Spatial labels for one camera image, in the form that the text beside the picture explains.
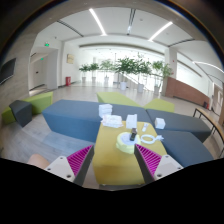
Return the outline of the person's hand lower left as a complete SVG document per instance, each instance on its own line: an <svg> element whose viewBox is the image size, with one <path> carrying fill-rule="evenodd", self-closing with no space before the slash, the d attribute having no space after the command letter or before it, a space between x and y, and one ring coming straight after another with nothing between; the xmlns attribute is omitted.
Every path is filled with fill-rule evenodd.
<svg viewBox="0 0 224 224"><path fill-rule="evenodd" d="M36 166L36 167L41 168L41 169L45 169L46 167L49 166L49 162L39 154L33 154L29 158L28 164Z"/></svg>

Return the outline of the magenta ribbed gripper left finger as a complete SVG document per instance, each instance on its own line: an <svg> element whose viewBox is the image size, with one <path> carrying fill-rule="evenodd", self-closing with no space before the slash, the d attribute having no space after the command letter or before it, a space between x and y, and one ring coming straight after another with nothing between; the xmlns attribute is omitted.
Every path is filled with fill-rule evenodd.
<svg viewBox="0 0 224 224"><path fill-rule="evenodd" d="M68 157L59 156L46 171L82 186L94 155L94 146L87 146Z"/></svg>

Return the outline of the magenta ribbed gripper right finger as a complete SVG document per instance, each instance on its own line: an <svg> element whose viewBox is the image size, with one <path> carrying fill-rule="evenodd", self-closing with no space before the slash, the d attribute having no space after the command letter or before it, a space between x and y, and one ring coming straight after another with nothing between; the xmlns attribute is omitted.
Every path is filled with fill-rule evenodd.
<svg viewBox="0 0 224 224"><path fill-rule="evenodd" d="M170 155L161 156L138 144L134 146L134 154L146 184L183 169Z"/></svg>

